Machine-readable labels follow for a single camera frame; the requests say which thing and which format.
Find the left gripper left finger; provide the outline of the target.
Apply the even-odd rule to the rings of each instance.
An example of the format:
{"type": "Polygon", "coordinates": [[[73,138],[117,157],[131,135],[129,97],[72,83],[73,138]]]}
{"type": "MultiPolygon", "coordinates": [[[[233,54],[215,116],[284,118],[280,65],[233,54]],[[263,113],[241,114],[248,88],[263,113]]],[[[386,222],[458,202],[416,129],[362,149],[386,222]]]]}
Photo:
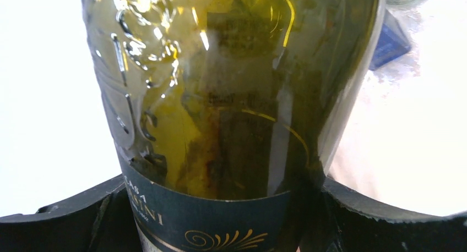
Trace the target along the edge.
{"type": "Polygon", "coordinates": [[[1,251],[140,251],[123,177],[35,214],[1,217],[1,251]]]}

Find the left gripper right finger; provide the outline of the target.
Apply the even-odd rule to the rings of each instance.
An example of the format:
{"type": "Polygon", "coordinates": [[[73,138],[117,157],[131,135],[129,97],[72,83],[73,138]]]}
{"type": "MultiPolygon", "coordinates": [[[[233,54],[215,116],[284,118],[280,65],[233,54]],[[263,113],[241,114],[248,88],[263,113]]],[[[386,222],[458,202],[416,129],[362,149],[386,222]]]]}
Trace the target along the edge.
{"type": "Polygon", "coordinates": [[[466,212],[432,216],[369,198],[331,178],[301,251],[466,251],[466,212]]]}

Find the dark green wine bottle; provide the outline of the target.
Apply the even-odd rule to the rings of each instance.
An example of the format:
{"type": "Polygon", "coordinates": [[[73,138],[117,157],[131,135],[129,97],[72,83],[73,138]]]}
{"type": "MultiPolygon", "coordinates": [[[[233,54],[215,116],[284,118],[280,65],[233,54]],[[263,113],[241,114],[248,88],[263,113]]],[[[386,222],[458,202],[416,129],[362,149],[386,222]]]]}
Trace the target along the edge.
{"type": "Polygon", "coordinates": [[[143,251],[295,251],[385,0],[81,0],[143,251]]]}

